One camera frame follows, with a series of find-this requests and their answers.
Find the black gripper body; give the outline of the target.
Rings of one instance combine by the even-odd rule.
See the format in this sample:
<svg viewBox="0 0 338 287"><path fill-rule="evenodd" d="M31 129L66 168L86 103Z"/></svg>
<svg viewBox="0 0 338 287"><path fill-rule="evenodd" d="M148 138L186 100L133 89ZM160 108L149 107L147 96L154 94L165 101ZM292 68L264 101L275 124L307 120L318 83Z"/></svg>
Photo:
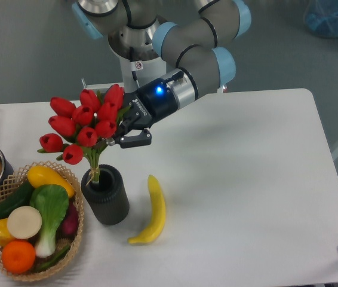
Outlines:
<svg viewBox="0 0 338 287"><path fill-rule="evenodd" d="M128 110L122 116L119 136L152 127L177 111L177 101L167 81L158 78L134 92L125 93L122 107Z"/></svg>

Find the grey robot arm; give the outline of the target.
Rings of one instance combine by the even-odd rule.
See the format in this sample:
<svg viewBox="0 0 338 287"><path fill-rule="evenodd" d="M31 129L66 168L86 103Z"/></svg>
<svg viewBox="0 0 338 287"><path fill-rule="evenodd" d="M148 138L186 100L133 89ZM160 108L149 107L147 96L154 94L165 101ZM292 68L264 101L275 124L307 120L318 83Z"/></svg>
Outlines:
<svg viewBox="0 0 338 287"><path fill-rule="evenodd" d="M99 146L149 145L153 124L209 93L236 74L223 43L245 33L251 13L243 1L195 1L199 18L187 26L158 15L156 1L75 1L86 33L107 38L118 57L127 109L113 136Z"/></svg>

